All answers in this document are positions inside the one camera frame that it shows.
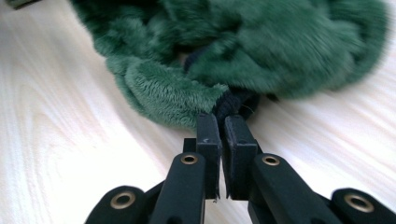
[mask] table surface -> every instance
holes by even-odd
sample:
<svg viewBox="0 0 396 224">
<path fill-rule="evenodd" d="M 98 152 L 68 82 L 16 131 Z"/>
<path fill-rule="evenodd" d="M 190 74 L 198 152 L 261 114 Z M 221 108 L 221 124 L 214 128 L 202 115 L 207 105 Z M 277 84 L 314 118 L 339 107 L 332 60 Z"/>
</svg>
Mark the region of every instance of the table surface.
<svg viewBox="0 0 396 224">
<path fill-rule="evenodd" d="M 394 21 L 396 2 L 389 2 Z M 317 193 L 363 190 L 396 211 L 396 37 L 359 84 L 261 102 L 247 123 Z M 0 223 L 82 223 L 121 185 L 163 181 L 188 131 L 140 117 L 65 0 L 0 1 Z M 206 202 L 205 223 L 251 223 L 246 202 Z"/>
</svg>

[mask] wood grain surface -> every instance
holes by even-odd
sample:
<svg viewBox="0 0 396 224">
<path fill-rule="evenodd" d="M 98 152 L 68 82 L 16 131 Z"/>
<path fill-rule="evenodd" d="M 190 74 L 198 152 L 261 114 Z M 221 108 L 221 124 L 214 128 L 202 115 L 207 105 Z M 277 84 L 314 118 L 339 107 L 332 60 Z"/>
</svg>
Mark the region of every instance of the wood grain surface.
<svg viewBox="0 0 396 224">
<path fill-rule="evenodd" d="M 351 187 L 396 211 L 396 2 L 387 50 L 357 85 L 262 101 L 248 121 L 265 152 L 317 193 Z M 65 0 L 0 1 L 0 223 L 83 223 L 109 190 L 165 179 L 183 139 L 137 115 Z M 251 223 L 247 203 L 206 202 L 205 223 Z"/>
</svg>

